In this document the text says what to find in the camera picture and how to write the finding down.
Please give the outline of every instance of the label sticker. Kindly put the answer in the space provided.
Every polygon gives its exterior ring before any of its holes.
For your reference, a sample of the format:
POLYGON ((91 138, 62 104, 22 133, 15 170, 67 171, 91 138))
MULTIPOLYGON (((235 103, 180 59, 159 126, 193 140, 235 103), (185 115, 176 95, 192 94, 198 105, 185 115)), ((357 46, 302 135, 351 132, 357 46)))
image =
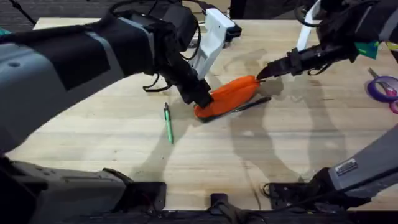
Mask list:
POLYGON ((351 158, 344 163, 336 166, 335 170, 338 176, 344 175, 348 172, 351 172, 352 170, 355 170, 358 168, 358 163, 356 163, 354 158, 351 158))

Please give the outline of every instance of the black pen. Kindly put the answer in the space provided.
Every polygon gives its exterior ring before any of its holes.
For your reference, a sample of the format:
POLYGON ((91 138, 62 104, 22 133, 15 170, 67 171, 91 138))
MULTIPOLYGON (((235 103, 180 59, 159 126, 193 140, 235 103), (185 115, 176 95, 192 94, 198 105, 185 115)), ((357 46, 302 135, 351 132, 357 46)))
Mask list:
POLYGON ((236 108, 235 110, 233 110, 232 112, 244 111, 244 110, 246 110, 246 109, 248 109, 248 108, 251 108, 251 107, 253 107, 253 106, 257 106, 257 105, 260 105, 260 104, 262 104, 262 103, 267 103, 267 102, 270 101, 271 99, 272 99, 271 97, 265 96, 265 97, 260 98, 260 99, 258 99, 258 100, 256 100, 256 101, 252 102, 252 103, 248 103, 248 104, 245 104, 245 105, 243 105, 243 106, 240 106, 240 107, 236 108))

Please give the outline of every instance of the white robot part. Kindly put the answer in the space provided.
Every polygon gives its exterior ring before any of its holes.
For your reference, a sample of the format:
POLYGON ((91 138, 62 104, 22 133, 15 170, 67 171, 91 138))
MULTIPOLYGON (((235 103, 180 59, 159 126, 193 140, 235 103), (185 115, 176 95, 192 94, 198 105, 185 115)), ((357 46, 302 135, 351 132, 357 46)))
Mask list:
POLYGON ((207 34, 202 37, 197 55, 189 61, 199 80, 205 78, 223 49, 227 29, 234 27, 235 23, 218 9, 207 9, 205 25, 207 34))

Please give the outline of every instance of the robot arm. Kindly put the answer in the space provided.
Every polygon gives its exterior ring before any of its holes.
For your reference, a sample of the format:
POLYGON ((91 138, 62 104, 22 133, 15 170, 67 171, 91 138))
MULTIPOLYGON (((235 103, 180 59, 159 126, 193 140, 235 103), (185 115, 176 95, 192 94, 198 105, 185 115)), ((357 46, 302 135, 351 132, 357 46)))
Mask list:
MULTIPOLYGON (((222 15, 212 9, 214 14, 222 15)), ((222 16, 221 22, 234 25, 222 16)), ((0 36, 0 154, 60 112, 135 73, 159 73, 184 102, 207 106, 210 87, 197 71, 206 73, 214 60, 201 60, 206 70, 180 55, 196 28, 188 8, 171 5, 162 19, 123 11, 83 26, 0 36)))
MULTIPOLYGON (((293 49, 287 57, 269 63, 258 78, 300 75, 306 70, 320 73, 341 60, 354 62, 359 55, 356 42, 398 42, 397 1, 365 0, 345 7, 341 2, 322 1, 329 19, 317 27, 319 45, 293 49)), ((279 204, 274 207, 277 210, 294 204, 305 210, 338 212, 370 202, 377 193, 398 183, 397 135, 395 126, 348 160, 322 169, 308 184, 270 184, 271 204, 279 204)))
POLYGON ((398 2, 394 0, 360 0, 341 6, 343 1, 322 1, 328 19, 317 27, 319 45, 298 51, 293 49, 287 57, 273 61, 258 75, 258 79, 278 77, 304 71, 323 72, 335 62, 355 62, 359 51, 355 43, 398 42, 398 2))

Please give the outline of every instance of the dark floor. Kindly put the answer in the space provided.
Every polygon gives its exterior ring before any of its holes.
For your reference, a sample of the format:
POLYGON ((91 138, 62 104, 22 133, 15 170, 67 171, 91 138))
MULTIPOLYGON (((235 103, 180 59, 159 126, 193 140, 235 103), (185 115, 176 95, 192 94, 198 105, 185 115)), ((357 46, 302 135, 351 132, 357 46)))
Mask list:
MULTIPOLYGON (((12 7, 10 0, 0 0, 0 27, 11 32, 27 31, 33 25, 12 7)), ((102 17, 107 8, 120 0, 18 0, 35 20, 40 17, 102 17)), ((293 9, 292 0, 247 0, 245 19, 272 19, 293 9)), ((153 0, 141 0, 139 10, 146 11, 153 0)))

